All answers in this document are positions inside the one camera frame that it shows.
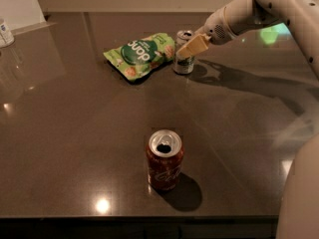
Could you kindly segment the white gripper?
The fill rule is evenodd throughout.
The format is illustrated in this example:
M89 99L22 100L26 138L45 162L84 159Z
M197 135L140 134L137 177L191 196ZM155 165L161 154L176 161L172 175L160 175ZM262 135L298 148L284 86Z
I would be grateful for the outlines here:
M225 7L213 12L195 31L196 35L177 50L177 54L182 58L189 58L206 51L209 42L223 45L235 39L236 35L227 23L225 12Z

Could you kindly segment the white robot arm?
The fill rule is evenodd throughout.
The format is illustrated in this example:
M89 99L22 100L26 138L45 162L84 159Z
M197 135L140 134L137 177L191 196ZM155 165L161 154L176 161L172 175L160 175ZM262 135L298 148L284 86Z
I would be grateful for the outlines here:
M233 0L212 13L177 50L195 56L254 29L283 23L319 78L319 4L314 0ZM319 239L319 135L295 155L288 172L276 239Z

